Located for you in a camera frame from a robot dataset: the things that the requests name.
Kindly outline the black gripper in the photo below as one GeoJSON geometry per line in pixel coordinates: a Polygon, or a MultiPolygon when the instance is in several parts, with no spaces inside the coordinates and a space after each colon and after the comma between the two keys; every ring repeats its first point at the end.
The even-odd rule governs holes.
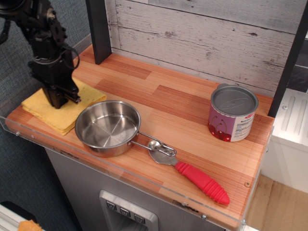
{"type": "Polygon", "coordinates": [[[28,66],[32,76],[43,84],[43,92],[52,107],[60,109],[68,100],[81,102],[78,87],[72,80],[76,67],[71,54],[60,54],[56,59],[32,59],[28,66]]]}

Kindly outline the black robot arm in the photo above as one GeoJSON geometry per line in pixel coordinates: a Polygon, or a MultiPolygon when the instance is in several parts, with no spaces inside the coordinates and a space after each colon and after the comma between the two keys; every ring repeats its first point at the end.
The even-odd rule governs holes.
{"type": "Polygon", "coordinates": [[[11,22],[15,22],[33,51],[28,62],[31,75],[42,83],[50,105],[59,109],[68,101],[79,103],[79,89],[72,80],[72,73],[78,67],[72,54],[77,51],[65,42],[66,29],[58,21],[50,1],[2,0],[0,16],[5,20],[0,42],[7,40],[11,22]]]}

